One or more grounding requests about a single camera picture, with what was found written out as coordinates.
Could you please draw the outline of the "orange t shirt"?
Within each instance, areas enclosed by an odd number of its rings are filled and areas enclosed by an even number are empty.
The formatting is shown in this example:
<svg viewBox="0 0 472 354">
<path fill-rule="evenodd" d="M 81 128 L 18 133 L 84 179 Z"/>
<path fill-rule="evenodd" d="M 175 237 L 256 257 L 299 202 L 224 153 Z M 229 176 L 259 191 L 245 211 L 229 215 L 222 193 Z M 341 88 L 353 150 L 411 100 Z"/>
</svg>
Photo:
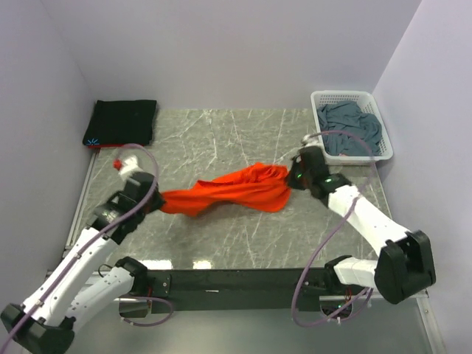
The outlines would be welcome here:
<svg viewBox="0 0 472 354">
<path fill-rule="evenodd" d="M 279 212 L 288 203 L 288 168 L 257 162 L 211 181 L 198 180 L 189 189 L 168 190 L 161 211 L 196 217 L 214 204 L 238 204 L 261 212 Z"/>
</svg>

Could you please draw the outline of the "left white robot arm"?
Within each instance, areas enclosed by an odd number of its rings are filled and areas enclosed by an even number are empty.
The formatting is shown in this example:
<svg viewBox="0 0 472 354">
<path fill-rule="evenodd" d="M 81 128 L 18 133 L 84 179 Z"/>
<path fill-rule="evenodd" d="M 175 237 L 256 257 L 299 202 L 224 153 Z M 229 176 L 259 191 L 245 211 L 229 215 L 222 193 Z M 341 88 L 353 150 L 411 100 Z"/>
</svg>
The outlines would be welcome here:
<svg viewBox="0 0 472 354">
<path fill-rule="evenodd" d="M 137 171 L 126 176 L 124 188 L 94 210 L 45 282 L 21 304 L 9 304 L 1 312 L 6 342 L 30 353 L 65 353 L 84 325 L 115 299 L 152 302 L 148 268 L 131 257 L 118 260 L 91 286 L 85 284 L 147 214 L 163 205 L 154 175 Z"/>
</svg>

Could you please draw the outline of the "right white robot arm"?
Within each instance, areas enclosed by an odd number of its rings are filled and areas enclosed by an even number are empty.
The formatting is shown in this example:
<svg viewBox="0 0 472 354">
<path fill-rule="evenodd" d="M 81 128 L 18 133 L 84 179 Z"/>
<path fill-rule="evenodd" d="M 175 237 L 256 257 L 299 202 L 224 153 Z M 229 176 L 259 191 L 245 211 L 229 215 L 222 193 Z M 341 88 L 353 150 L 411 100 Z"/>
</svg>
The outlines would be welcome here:
<svg viewBox="0 0 472 354">
<path fill-rule="evenodd" d="M 372 247 L 377 260 L 338 257 L 324 266 L 324 287 L 340 294 L 349 285 L 372 288 L 398 304 L 435 284 L 431 242 L 418 230 L 394 222 L 369 202 L 348 178 L 331 173 L 320 147 L 299 150 L 288 175 L 288 186 L 309 190 L 312 197 L 342 216 Z"/>
</svg>

